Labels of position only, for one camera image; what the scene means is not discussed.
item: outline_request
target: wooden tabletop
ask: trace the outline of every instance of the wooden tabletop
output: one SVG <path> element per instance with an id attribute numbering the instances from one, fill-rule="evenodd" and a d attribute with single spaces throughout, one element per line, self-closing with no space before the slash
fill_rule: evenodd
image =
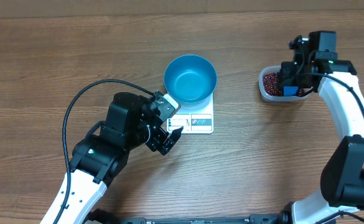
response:
<path id="1" fill-rule="evenodd" d="M 135 149 L 96 207 L 120 218 L 235 217 L 308 196 L 338 146 L 330 113 L 318 94 L 265 103 L 258 75 L 291 61 L 288 41 L 316 30 L 337 31 L 364 95 L 364 10 L 0 19 L 0 223 L 38 223 L 52 204 L 65 173 L 63 116 L 80 89 L 118 78 L 164 91 L 166 66 L 185 54 L 218 72 L 215 132 L 183 135 L 166 156 Z M 119 91 L 141 94 L 104 84 L 79 99 L 70 155 Z"/>

